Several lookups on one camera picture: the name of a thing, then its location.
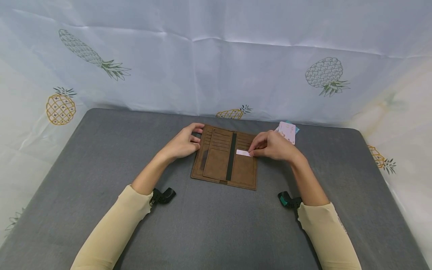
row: left hand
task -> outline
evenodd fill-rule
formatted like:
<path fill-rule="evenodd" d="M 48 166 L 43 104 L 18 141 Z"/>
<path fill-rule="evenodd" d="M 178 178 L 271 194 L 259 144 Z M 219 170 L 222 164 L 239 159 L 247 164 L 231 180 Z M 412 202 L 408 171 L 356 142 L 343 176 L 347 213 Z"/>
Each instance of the left hand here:
<path fill-rule="evenodd" d="M 202 134 L 203 128 L 204 124 L 190 124 L 172 138 L 159 153 L 172 162 L 196 152 L 200 148 L 201 139 L 192 135 L 192 132 Z"/>

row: black elastic strap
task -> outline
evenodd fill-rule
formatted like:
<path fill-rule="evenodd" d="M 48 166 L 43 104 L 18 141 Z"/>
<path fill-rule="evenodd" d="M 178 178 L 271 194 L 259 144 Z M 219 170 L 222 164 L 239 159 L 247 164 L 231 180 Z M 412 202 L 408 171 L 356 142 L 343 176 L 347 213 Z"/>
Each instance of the black elastic strap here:
<path fill-rule="evenodd" d="M 300 197 L 291 199 L 291 196 L 287 191 L 283 191 L 277 195 L 279 198 L 280 203 L 287 208 L 291 209 L 297 209 L 300 207 L 300 204 L 302 203 L 302 199 Z"/>
<path fill-rule="evenodd" d="M 232 139 L 231 139 L 231 149 L 229 150 L 228 168 L 226 170 L 225 181 L 231 181 L 232 164 L 234 163 L 236 141 L 237 141 L 237 133 L 233 132 Z"/>
<path fill-rule="evenodd" d="M 167 188 L 164 193 L 160 192 L 158 189 L 153 189 L 153 197 L 150 200 L 150 205 L 157 203 L 167 204 L 175 196 L 175 191 L 172 188 Z"/>

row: card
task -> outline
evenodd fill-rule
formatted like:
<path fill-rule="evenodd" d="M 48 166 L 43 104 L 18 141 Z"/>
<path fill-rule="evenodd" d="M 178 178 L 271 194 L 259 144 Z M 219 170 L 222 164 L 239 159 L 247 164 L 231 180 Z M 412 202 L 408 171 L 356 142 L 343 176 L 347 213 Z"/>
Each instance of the card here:
<path fill-rule="evenodd" d="M 237 149 L 237 151 L 235 153 L 237 155 L 242 155 L 242 156 L 251 156 L 251 155 L 249 155 L 248 151 L 243 151 L 243 150 L 240 150 L 240 149 Z"/>
<path fill-rule="evenodd" d="M 279 131 L 279 127 L 280 127 L 280 123 L 279 123 L 279 126 L 278 126 L 274 131 L 278 132 L 278 131 Z M 296 127 L 295 127 L 295 133 L 297 134 L 297 133 L 299 133 L 299 131 L 300 131 L 300 129 L 296 126 Z"/>
<path fill-rule="evenodd" d="M 285 137 L 289 142 L 295 145 L 295 125 L 280 122 L 278 128 L 275 130 Z"/>

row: pink card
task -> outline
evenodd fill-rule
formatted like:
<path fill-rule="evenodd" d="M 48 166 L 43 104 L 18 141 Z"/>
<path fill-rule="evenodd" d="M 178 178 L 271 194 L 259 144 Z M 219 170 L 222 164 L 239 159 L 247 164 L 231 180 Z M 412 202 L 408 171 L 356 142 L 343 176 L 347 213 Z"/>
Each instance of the pink card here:
<path fill-rule="evenodd" d="M 292 144 L 295 144 L 295 125 L 280 122 L 279 127 L 276 129 L 282 136 L 285 137 Z"/>

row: beige sleeve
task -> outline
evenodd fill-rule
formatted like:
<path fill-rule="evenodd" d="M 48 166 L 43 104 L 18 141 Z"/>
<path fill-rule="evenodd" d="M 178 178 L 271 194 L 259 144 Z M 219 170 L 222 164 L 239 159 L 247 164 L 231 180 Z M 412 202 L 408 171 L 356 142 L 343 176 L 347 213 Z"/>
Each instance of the beige sleeve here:
<path fill-rule="evenodd" d="M 87 238 L 71 270 L 112 270 L 136 226 L 150 213 L 152 196 L 128 185 Z"/>
<path fill-rule="evenodd" d="M 298 213 L 323 270 L 361 269 L 356 251 L 332 203 L 323 206 L 302 203 Z"/>

